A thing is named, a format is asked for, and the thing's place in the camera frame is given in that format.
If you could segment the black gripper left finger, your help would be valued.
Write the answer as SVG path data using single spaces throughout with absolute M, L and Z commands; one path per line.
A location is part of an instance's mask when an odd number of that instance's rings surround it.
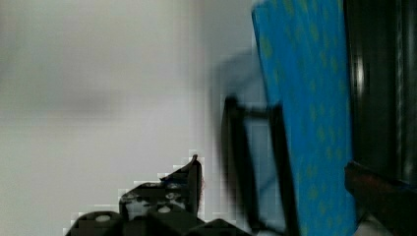
M 176 171 L 146 182 L 125 193 L 119 200 L 119 212 L 127 220 L 145 216 L 155 206 L 175 205 L 197 214 L 202 195 L 203 173 L 198 156 Z

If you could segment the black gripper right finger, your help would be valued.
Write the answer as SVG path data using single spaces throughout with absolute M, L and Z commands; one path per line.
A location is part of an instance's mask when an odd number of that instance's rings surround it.
M 356 161 L 349 161 L 344 173 L 346 190 L 393 236 L 416 236 L 415 188 L 375 173 Z

